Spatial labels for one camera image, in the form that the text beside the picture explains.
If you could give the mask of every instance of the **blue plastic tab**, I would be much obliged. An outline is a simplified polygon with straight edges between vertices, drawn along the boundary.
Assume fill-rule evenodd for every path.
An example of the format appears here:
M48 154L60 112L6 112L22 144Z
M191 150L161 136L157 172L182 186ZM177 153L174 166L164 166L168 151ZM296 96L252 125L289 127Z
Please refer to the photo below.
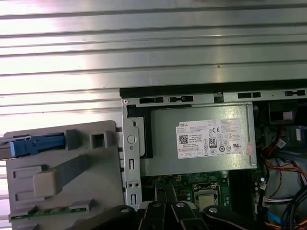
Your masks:
M24 155L36 155L39 152L51 150L58 147L65 147L64 134L26 136L10 141L12 157Z

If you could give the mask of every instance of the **metal bracket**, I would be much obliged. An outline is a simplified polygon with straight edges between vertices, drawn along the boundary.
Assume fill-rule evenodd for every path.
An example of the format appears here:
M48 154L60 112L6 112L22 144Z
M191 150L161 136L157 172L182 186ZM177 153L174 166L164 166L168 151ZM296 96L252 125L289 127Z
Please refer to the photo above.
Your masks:
M127 118L124 103L122 111L125 200L127 205L137 210L138 204L142 202L139 129L135 125L136 121Z

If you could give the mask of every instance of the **wire bundle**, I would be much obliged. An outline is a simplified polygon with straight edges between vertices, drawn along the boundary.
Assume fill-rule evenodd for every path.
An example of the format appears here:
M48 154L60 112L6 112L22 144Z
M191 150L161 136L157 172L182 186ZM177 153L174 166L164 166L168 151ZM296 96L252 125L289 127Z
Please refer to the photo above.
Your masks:
M298 224L295 224L295 221L294 221L295 214L296 214L296 211L299 205L306 199L307 199L307 185L302 187L296 193L292 201L289 203L289 205L284 210L281 216L282 222L281 222L280 229L295 230L295 229L299 229L301 227L307 226L307 219Z
M294 161L291 161L290 163L286 163L284 165L280 165L277 162L277 165L273 165L269 162L269 159L272 159L272 152L274 148L276 147L278 140L280 139L282 135L283 127L280 127L277 133L277 137L275 140L269 145L266 146L263 149L262 157L264 158L265 165L272 170L276 170L280 172L280 182L277 190L270 196L264 198L264 202L267 204L288 204L286 209L284 210L282 216L281 216L281 225L274 225L270 223L265 223L267 226L279 229L279 230L298 230L303 227L307 226L307 219L301 223L295 223L295 215L296 211L299 207L299 205L307 199L307 171L300 168ZM280 197L280 198L272 198L280 189L282 184L282 172L297 172L300 174L301 180L304 184L304 186L296 193L295 196L286 196L286 197Z

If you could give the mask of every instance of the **metal sheet panel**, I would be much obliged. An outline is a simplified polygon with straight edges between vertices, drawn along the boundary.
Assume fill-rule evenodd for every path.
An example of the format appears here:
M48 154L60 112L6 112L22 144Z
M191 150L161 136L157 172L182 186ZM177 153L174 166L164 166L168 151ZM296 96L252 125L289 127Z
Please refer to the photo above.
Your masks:
M307 0L2 0L0 135L113 118L122 87L306 78Z

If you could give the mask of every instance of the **sticker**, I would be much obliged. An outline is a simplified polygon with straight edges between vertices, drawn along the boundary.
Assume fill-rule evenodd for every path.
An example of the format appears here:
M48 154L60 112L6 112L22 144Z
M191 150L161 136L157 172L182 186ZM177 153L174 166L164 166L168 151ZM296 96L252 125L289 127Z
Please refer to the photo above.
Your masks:
M281 140L281 139L279 138L279 140L278 140L276 146L278 146L279 148L282 149L285 145L286 145L286 142L284 142L283 140Z
M176 127L178 158L242 154L241 121L238 118L180 122ZM253 145L247 153L252 154Z
M253 143L249 142L246 148L246 155L251 156L251 154L253 153L253 147Z

